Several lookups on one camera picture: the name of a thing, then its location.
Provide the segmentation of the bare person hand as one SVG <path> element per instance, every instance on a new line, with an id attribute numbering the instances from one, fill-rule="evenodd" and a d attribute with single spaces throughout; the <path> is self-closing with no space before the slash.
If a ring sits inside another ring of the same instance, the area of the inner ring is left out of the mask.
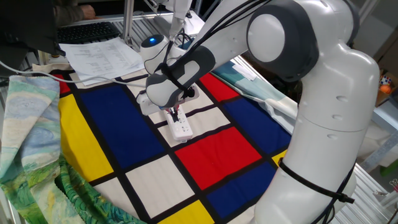
<path id="1" fill-rule="evenodd" d="M 83 11 L 84 20 L 92 20 L 96 18 L 95 10 L 91 5 L 82 5 L 80 8 Z"/>

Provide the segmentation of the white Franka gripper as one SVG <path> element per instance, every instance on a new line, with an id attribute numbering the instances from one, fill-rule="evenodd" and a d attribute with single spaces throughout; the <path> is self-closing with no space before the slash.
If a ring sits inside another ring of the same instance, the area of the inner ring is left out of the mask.
<path id="1" fill-rule="evenodd" d="M 182 98 L 182 95 L 179 96 L 177 104 L 169 109 L 169 114 L 172 117 L 173 122 L 178 122 L 178 108 L 181 104 L 186 103 L 188 101 L 192 101 L 197 99 L 200 96 L 199 88 L 197 86 L 191 86 L 190 90 L 193 90 L 194 95 L 188 96 L 186 98 Z M 148 98 L 147 93 L 145 90 L 142 90 L 138 93 L 136 97 L 136 101 L 139 103 L 141 112 L 143 115 L 149 116 L 150 114 L 159 112 L 160 110 L 168 110 L 168 108 L 159 107 Z"/>

